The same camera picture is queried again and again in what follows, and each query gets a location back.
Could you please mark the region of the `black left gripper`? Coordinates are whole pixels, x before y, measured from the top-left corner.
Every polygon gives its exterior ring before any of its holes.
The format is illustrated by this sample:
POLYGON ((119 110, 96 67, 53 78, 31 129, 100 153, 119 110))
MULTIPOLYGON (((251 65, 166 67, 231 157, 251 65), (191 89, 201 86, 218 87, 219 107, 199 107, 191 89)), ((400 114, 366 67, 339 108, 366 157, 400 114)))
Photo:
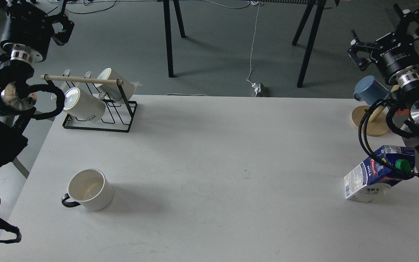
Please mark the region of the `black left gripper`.
POLYGON ((16 45, 35 51, 35 61, 45 61, 51 38, 58 46, 68 43, 75 24, 65 13, 45 16, 45 12, 32 4, 13 4, 7 7, 7 19, 0 40, 0 47, 7 53, 16 45), (62 28, 54 33, 52 24, 62 28))

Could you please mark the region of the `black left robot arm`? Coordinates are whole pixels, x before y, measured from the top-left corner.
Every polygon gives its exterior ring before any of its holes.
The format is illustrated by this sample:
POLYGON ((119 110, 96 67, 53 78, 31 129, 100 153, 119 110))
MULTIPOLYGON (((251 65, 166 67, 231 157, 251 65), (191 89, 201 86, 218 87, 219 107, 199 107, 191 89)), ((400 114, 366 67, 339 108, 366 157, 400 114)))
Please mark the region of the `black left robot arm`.
POLYGON ((7 16, 0 40, 0 167, 14 159, 28 145, 23 132, 31 119, 59 115, 64 108, 63 91, 48 80, 28 85, 33 64, 45 61, 50 41, 65 45, 74 23, 65 14, 66 0, 49 15, 30 0, 0 0, 7 16))

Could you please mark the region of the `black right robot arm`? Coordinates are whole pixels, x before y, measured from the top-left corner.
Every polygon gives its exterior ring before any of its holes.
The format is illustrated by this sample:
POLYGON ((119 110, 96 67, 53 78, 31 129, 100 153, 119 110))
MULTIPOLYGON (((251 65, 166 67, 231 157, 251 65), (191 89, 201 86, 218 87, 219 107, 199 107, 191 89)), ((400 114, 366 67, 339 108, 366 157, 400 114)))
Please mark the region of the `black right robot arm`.
MULTIPOLYGON (((379 164, 391 168, 399 174, 415 176, 419 173, 403 171, 377 157, 368 144, 367 126, 372 113, 379 106, 388 106, 386 125, 390 130, 406 139, 417 138, 419 141, 419 53, 414 41, 419 40, 419 9, 401 10, 394 4, 394 11, 400 22, 394 32, 365 43, 359 40, 356 32, 351 31, 354 40, 348 49, 348 55, 360 70, 375 64, 387 85, 399 85, 400 90, 394 98, 377 99, 359 122, 359 143, 364 152, 379 164)), ((419 154, 419 144, 415 146, 419 154)))

